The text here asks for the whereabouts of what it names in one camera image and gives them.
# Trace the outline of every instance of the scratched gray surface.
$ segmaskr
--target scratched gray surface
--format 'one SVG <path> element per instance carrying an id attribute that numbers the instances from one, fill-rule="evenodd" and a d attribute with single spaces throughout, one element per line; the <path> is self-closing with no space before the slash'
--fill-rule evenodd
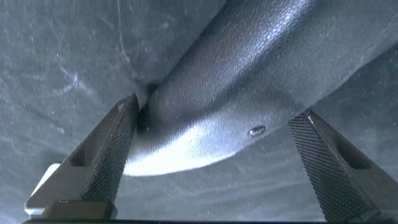
<path id="1" fill-rule="evenodd" d="M 0 221 L 118 99 L 146 100 L 223 2 L 5 1 L 0 7 Z M 314 110 L 398 179 L 398 47 Z M 322 220 L 287 128 L 202 169 L 124 177 L 119 218 Z"/>

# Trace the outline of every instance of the small hole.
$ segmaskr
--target small hole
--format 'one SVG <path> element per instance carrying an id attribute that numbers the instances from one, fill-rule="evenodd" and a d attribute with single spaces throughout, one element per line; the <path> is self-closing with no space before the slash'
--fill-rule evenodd
<path id="1" fill-rule="evenodd" d="M 252 130 L 249 131 L 249 135 L 251 137 L 256 137 L 261 135 L 262 133 L 264 133 L 265 131 L 267 131 L 267 128 L 265 126 L 257 126 L 255 128 L 252 128 Z"/>

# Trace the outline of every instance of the gray background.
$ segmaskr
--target gray background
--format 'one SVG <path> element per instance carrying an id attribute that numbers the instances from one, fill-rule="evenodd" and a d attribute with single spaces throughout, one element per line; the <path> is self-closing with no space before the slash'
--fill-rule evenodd
<path id="1" fill-rule="evenodd" d="M 0 221 L 117 100 L 158 84 L 223 1 L 4 1 L 0 6 Z M 398 180 L 398 46 L 313 109 Z M 123 177 L 118 218 L 323 220 L 289 130 L 225 161 Z"/>

